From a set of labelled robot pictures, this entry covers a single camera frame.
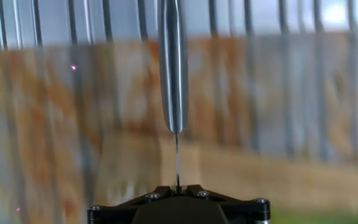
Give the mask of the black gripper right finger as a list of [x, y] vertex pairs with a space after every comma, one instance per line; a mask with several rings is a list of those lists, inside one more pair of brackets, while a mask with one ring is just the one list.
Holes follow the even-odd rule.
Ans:
[[230, 223], [271, 224], [270, 201], [266, 198], [239, 200], [206, 190], [200, 185], [187, 185], [186, 196], [215, 203]]

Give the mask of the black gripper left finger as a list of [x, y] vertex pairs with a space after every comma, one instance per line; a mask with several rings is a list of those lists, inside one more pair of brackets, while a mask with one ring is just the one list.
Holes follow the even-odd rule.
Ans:
[[141, 206], [171, 196], [172, 190], [169, 186], [158, 186], [153, 192], [120, 205], [92, 205], [87, 209], [87, 224], [132, 223]]

